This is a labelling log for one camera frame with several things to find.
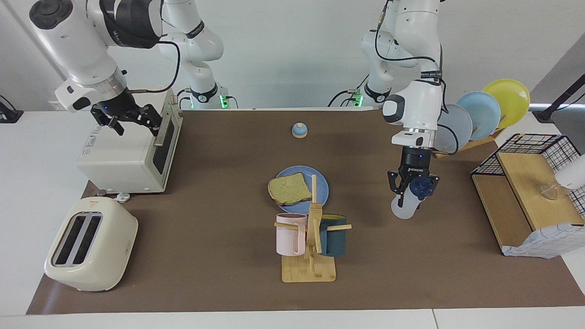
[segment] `plate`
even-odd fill
[[[492,95],[500,105],[502,117],[498,129],[509,127],[520,121],[530,107],[530,92],[523,84],[512,79],[497,80],[483,91]]]
[[[500,105],[494,97],[486,92],[470,92],[459,98],[457,105],[469,113],[473,129],[477,128],[470,140],[479,140],[490,136],[500,124]]]
[[[439,124],[447,126],[453,130],[457,141],[459,142],[459,149],[469,141],[472,136],[473,123],[469,113],[459,105],[447,104],[449,113],[441,113]],[[435,138],[435,149],[443,152],[455,152],[457,147],[453,134],[443,127],[437,129]]]
[[[292,166],[284,169],[276,178],[288,176],[296,173],[302,173],[303,177],[305,177],[305,182],[309,187],[309,191],[313,192],[312,186],[312,175],[317,175],[317,202],[325,205],[327,202],[327,198],[329,197],[329,184],[325,177],[316,169],[307,166]],[[296,213],[296,214],[309,214],[309,207],[311,206],[311,200],[308,201],[301,201],[299,203],[295,203],[292,205],[278,205],[282,210],[286,211],[287,213]]]

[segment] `green led light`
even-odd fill
[[[354,91],[352,96],[355,97],[355,102],[353,103],[356,107],[362,107],[362,103],[364,101],[364,96],[359,91]]]
[[[221,107],[222,108],[228,108],[229,107],[228,100],[223,95],[220,95],[219,96],[219,99],[221,100]]]

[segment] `wooden base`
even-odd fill
[[[315,271],[311,270],[311,262],[305,256],[282,256],[283,282],[333,282],[337,278],[335,273],[335,258],[314,254]]]

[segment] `pink mug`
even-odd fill
[[[289,213],[278,214],[276,215],[276,221],[279,223],[296,225],[298,228],[276,228],[276,252],[283,256],[304,255],[307,215]]]

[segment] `light blue plate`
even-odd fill
[[[490,94],[474,91],[464,95],[457,101],[473,121],[473,129],[477,128],[470,140],[483,139],[491,135],[500,124],[500,105]]]
[[[282,176],[288,176],[296,173],[302,173],[305,177],[305,182],[307,182],[307,186],[309,187],[309,191],[313,192],[312,186],[312,175],[317,175],[317,202],[322,205],[325,205],[327,202],[327,198],[329,197],[329,184],[327,184],[327,180],[325,177],[318,172],[317,170],[307,167],[307,166],[293,166],[284,169],[276,178]],[[296,214],[309,214],[309,207],[311,206],[311,201],[301,201],[299,203],[295,203],[292,205],[279,205],[279,207],[286,211],[287,213],[296,213]]]

